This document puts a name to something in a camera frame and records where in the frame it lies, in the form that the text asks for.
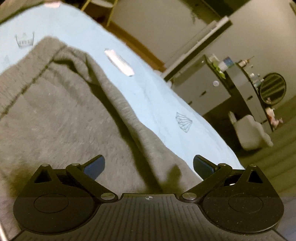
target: wall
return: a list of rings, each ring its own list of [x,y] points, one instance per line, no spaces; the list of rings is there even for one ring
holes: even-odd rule
[[[112,20],[166,63],[217,19],[210,10],[201,10],[203,20],[193,23],[190,7],[181,0],[120,0]]]
[[[200,54],[234,61],[255,55],[254,73],[277,72],[287,82],[286,96],[277,107],[296,95],[296,15],[289,2],[251,0],[230,16],[233,26]]]

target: chair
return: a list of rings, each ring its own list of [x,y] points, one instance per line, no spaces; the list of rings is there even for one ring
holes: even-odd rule
[[[246,115],[240,120],[236,120],[232,112],[229,112],[228,116],[244,150],[273,146],[270,136],[265,133],[262,125],[256,122],[253,116]]]
[[[86,9],[87,5],[90,2],[93,3],[93,4],[96,4],[98,6],[101,6],[101,7],[109,8],[110,9],[110,14],[109,14],[107,24],[106,24],[106,27],[108,27],[110,22],[111,22],[111,17],[113,15],[114,8],[117,5],[118,0],[113,0],[113,1],[114,1],[114,3],[111,3],[111,2],[106,1],[106,0],[87,0],[85,2],[85,4],[83,5],[83,7],[81,8],[81,11],[84,11]]]

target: bed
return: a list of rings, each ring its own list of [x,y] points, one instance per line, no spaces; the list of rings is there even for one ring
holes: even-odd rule
[[[0,73],[21,60],[45,36],[53,36],[87,52],[124,95],[138,119],[152,130],[191,169],[200,154],[215,164],[244,169],[217,132],[179,98],[153,69],[123,42],[84,12],[61,3],[58,8],[39,5],[11,17],[0,25]],[[108,60],[113,49],[134,70],[123,75]]]

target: diamond print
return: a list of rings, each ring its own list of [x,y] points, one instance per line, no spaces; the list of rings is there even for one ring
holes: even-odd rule
[[[179,127],[187,133],[192,125],[192,120],[178,112],[176,114],[176,120],[179,124]]]

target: blanket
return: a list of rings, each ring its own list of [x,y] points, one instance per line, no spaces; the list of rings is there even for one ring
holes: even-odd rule
[[[179,195],[200,182],[88,54],[55,38],[0,76],[0,133],[0,219],[9,238],[20,232],[14,200],[43,163],[62,169],[102,154],[96,181],[118,196]]]

